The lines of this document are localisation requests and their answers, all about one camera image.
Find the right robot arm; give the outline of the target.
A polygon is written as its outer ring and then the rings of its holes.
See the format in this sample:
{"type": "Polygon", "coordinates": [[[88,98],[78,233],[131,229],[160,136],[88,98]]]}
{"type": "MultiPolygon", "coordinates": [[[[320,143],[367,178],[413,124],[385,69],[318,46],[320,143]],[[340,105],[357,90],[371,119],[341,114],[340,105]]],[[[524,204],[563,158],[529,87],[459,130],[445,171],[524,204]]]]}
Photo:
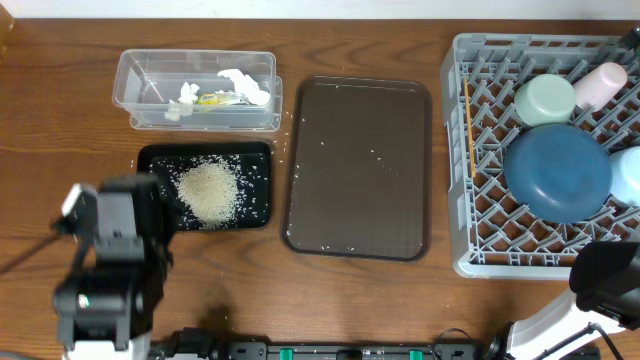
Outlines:
{"type": "Polygon", "coordinates": [[[533,316],[509,323],[486,359],[562,359],[601,338],[639,328],[639,244],[594,242],[574,261],[569,289],[533,316]]]}

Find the pile of white rice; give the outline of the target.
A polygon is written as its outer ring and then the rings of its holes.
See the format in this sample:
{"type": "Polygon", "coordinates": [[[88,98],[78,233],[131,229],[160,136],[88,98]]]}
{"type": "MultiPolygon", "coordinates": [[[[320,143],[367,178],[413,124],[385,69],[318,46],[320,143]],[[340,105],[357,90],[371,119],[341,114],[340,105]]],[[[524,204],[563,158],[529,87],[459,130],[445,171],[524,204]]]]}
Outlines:
{"type": "Polygon", "coordinates": [[[176,200],[181,231],[259,228],[270,218],[270,162],[260,153],[162,156],[149,171],[176,200]]]}

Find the white tissue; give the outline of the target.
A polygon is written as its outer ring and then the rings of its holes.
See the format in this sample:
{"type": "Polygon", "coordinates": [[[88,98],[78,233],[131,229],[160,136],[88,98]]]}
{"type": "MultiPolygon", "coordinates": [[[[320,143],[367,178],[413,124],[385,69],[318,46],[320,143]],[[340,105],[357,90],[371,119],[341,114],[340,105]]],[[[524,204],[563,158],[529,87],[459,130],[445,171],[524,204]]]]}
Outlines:
{"type": "MultiPolygon", "coordinates": [[[[244,74],[239,69],[225,69],[217,73],[218,77],[229,80],[232,90],[217,90],[217,92],[235,92],[244,95],[248,100],[249,106],[265,106],[271,101],[269,92],[262,90],[259,84],[250,76],[244,74]]],[[[244,105],[226,105],[226,106],[202,106],[197,105],[196,101],[202,94],[200,87],[195,83],[184,82],[180,88],[180,97],[177,101],[168,100],[168,110],[164,113],[164,118],[173,122],[179,121],[182,117],[190,116],[194,112],[212,112],[218,108],[230,106],[244,105]]]]}

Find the dark blue plate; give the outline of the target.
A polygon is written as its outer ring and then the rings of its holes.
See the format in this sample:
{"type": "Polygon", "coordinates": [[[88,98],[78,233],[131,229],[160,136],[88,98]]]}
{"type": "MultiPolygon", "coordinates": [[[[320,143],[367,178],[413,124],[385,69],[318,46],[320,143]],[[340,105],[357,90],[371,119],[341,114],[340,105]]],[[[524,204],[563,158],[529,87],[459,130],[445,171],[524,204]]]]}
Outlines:
{"type": "Polygon", "coordinates": [[[519,136],[505,152],[503,171],[515,201],[554,223],[577,223],[595,215],[612,184],[604,148],[569,125],[539,126],[519,136]]]}

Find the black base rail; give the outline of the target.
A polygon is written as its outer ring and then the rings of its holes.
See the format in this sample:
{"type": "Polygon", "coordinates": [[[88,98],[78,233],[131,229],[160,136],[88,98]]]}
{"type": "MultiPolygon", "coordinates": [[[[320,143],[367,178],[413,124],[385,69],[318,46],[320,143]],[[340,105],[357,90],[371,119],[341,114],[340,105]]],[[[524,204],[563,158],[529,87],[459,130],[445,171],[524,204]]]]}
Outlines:
{"type": "Polygon", "coordinates": [[[184,328],[151,345],[148,360],[474,360],[474,341],[432,344],[272,343],[265,338],[223,339],[209,329],[184,328]]]}

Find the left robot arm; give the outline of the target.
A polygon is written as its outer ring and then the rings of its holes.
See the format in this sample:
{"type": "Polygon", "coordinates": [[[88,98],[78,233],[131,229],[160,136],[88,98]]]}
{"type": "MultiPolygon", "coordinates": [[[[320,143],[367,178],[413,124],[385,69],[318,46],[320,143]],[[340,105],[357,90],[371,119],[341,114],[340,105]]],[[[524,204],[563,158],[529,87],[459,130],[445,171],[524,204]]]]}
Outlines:
{"type": "Polygon", "coordinates": [[[54,223],[78,249],[53,305],[65,359],[145,359],[177,227],[172,201],[148,173],[75,184],[54,223]]]}

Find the pink cup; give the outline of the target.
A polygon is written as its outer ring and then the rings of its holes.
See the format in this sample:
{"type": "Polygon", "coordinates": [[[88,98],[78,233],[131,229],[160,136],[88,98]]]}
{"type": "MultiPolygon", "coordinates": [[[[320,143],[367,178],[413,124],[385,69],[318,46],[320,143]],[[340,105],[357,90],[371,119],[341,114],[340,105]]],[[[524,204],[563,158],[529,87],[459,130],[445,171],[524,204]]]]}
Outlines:
{"type": "Polygon", "coordinates": [[[626,70],[614,62],[603,63],[574,84],[576,106],[600,111],[625,86],[626,70]]]}

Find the light blue bowl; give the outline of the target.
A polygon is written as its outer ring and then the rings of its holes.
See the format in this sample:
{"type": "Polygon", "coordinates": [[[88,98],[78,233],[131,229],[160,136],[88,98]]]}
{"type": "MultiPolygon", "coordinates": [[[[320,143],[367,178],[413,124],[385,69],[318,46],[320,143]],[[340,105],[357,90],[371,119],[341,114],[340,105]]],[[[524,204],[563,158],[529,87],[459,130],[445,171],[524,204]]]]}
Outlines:
{"type": "Polygon", "coordinates": [[[615,152],[609,156],[612,169],[611,194],[629,205],[639,205],[640,148],[638,146],[615,152]]]}

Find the green snack wrapper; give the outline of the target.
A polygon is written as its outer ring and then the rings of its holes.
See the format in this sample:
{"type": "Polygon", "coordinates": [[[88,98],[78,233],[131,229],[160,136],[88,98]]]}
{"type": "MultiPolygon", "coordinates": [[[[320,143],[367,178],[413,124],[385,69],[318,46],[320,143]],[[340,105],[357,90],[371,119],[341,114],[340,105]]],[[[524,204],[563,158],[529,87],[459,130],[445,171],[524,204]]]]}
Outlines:
{"type": "Polygon", "coordinates": [[[235,92],[217,92],[200,95],[196,104],[202,106],[247,105],[248,100],[244,95],[235,92]]]}

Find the grey dishwasher rack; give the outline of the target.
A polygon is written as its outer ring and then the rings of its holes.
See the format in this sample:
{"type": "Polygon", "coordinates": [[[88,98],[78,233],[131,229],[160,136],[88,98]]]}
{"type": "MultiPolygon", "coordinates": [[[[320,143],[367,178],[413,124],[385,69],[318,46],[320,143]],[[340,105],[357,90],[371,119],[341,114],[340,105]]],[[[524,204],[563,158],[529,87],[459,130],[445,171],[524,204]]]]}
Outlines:
{"type": "Polygon", "coordinates": [[[513,103],[538,75],[575,83],[605,62],[628,81],[600,111],[575,109],[573,126],[609,154],[639,143],[639,56],[618,36],[461,33],[440,68],[449,145],[448,210],[454,270],[465,278],[565,280],[579,251],[593,241],[636,241],[639,209],[609,196],[590,218],[542,220],[515,201],[503,173],[508,146],[528,131],[513,103]],[[468,78],[476,175],[470,177],[464,76],[468,78]]]}

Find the black waste tray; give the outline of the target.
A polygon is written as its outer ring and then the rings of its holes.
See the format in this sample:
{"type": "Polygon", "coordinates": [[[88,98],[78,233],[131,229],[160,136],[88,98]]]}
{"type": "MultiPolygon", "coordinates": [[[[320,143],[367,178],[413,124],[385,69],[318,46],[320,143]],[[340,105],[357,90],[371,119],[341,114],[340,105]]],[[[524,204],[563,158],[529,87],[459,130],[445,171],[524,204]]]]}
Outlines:
{"type": "Polygon", "coordinates": [[[270,218],[271,153],[263,142],[148,145],[137,170],[161,180],[179,231],[258,228],[270,218]]]}

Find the wooden chopstick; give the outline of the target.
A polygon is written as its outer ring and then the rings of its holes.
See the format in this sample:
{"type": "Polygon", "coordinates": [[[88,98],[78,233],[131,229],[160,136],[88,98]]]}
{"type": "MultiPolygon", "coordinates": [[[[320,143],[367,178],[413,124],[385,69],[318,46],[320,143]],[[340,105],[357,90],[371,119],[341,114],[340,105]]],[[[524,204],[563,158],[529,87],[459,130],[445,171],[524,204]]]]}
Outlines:
{"type": "Polygon", "coordinates": [[[467,125],[467,142],[468,142],[468,150],[469,150],[469,160],[470,160],[470,177],[473,180],[476,175],[476,161],[475,161],[475,149],[474,149],[474,139],[473,139],[473,127],[472,127],[472,117],[471,117],[471,104],[470,104],[470,96],[469,96],[469,85],[468,78],[465,75],[463,78],[464,85],[464,100],[465,100],[465,117],[466,117],[466,125],[467,125]]]}

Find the dark brown serving tray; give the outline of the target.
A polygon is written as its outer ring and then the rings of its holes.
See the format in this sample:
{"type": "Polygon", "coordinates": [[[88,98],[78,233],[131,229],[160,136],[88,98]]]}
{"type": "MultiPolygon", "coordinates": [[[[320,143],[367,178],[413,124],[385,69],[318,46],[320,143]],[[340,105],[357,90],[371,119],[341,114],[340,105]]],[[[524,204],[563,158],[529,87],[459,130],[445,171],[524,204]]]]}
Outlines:
{"type": "Polygon", "coordinates": [[[281,238],[299,254],[413,262],[431,246],[432,98],[419,82],[299,87],[281,238]]]}

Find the clear plastic bin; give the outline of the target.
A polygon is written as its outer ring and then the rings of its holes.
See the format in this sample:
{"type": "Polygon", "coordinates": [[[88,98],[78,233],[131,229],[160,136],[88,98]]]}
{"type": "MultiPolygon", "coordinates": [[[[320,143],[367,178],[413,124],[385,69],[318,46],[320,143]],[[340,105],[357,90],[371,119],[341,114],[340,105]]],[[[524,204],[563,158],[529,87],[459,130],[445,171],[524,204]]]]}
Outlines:
{"type": "Polygon", "coordinates": [[[283,86],[276,75],[276,58],[264,51],[131,49],[122,53],[112,94],[116,106],[130,115],[138,130],[274,132],[281,122],[283,86]],[[164,118],[168,100],[177,101],[184,82],[201,93],[232,90],[217,73],[239,69],[270,93],[265,106],[230,106],[194,112],[173,122],[164,118]]]}

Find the mint green bowl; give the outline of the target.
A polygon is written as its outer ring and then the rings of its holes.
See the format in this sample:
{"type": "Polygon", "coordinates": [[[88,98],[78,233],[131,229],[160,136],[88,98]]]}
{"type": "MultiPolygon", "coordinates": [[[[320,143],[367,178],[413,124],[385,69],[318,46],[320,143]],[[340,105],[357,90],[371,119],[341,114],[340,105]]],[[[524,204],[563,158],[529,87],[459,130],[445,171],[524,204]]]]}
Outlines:
{"type": "Polygon", "coordinates": [[[539,75],[518,89],[515,110],[521,121],[530,127],[568,123],[576,106],[576,92],[564,78],[539,75]]]}

